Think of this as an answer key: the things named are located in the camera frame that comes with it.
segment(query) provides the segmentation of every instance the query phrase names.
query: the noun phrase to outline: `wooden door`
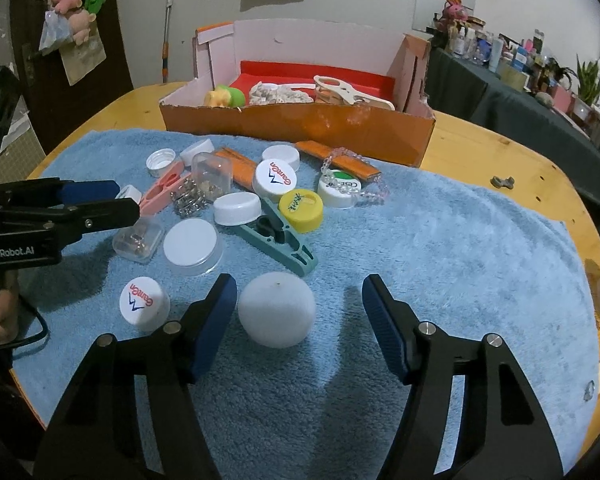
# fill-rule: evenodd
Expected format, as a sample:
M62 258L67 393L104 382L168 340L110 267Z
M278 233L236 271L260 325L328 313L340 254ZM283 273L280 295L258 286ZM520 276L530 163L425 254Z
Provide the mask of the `wooden door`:
M58 51L35 56L45 11L45 0L11 0L11 41L18 75L31 124L42 148L49 153L84 121L133 86L116 0L106 0L97 19L107 59L74 86L69 86ZM32 54L32 59L25 59Z

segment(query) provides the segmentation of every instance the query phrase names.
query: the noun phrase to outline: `orange packet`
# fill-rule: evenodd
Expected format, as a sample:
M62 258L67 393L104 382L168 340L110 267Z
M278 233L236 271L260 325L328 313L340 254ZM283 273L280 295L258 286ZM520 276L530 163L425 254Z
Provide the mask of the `orange packet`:
M251 181L253 180L253 174L256 171L255 162L241 153L238 153L235 150L225 146L222 146L219 150L216 150L214 155L230 160L234 170L234 181L249 191L253 190L251 187Z
M296 142L295 146L301 152L308 153L309 155L313 155L323 160L333 151L333 148L321 144L320 142L315 142L314 140L302 140L301 142ZM347 155L339 155L334 158L333 165L361 180L371 180L381 173L380 170L374 168L371 164L367 164L366 162L362 162L361 160L357 160L356 158Z

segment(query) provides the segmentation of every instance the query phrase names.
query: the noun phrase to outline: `black cable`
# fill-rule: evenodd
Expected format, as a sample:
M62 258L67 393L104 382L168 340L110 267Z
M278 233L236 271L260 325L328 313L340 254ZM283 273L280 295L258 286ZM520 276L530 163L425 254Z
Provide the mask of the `black cable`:
M21 346L26 346L26 345L30 345L32 343L37 343L38 341L40 341L41 339L44 339L49 334L49 327L46 325L45 318L43 318L40 315L40 313L38 312L37 309L35 309L33 306L31 306L29 301L25 300L20 295L18 295L18 297L20 298L20 303L25 308L25 310L28 310L30 313L32 313L36 317L36 319L40 323L40 326L42 327L42 330L40 330L40 332L38 332L35 335L26 337L24 339L20 339L19 341L12 341L10 343L0 345L0 350L13 350L14 348L20 348Z

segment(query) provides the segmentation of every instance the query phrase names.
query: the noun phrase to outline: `blue towel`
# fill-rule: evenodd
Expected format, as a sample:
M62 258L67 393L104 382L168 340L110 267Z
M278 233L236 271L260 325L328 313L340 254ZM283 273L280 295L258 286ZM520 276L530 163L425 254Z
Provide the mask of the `blue towel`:
M259 160L267 143L212 136ZM126 130L90 133L67 148L45 176L113 179L147 190L144 161L158 148L177 152L186 134ZM501 334L520 362L554 432L564 469L576 462L595 400L598 337L589 285L567 229L501 193L438 174L374 162L391 195L385 205L326 210L307 235L319 264L306 282L317 303L305 341L285 350L258 346L234 314L211 371L191 387L208 447L225 480L375 479L405 407L409 388L392 376L366 318L363 279L378 273L398 300L447 333L479 340ZM320 162L302 156L298 185L315 189ZM171 208L158 218L178 222ZM203 218L212 219L211 211ZM238 292L283 267L229 231L206 276L170 273L162 250L142 266L115 255L112 232L86 235L55 267L23 272L24 295L48 320L51 336L16 352L14 368L48 422L85 352L101 333L140 335L118 309L124 285L151 276L171 297L170 319L206 296L220 272ZM438 471L452 462L462 406L454 382ZM149 438L148 399L138 382L139 417L148 465L160 469Z

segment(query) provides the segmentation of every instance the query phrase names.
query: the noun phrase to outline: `dark green tablecloth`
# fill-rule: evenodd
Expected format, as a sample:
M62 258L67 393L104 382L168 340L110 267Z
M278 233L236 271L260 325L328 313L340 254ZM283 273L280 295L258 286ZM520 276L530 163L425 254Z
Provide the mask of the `dark green tablecloth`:
M600 152L530 95L440 49L431 53L425 92L434 110L484 126L544 155L567 174L581 195L600 205Z

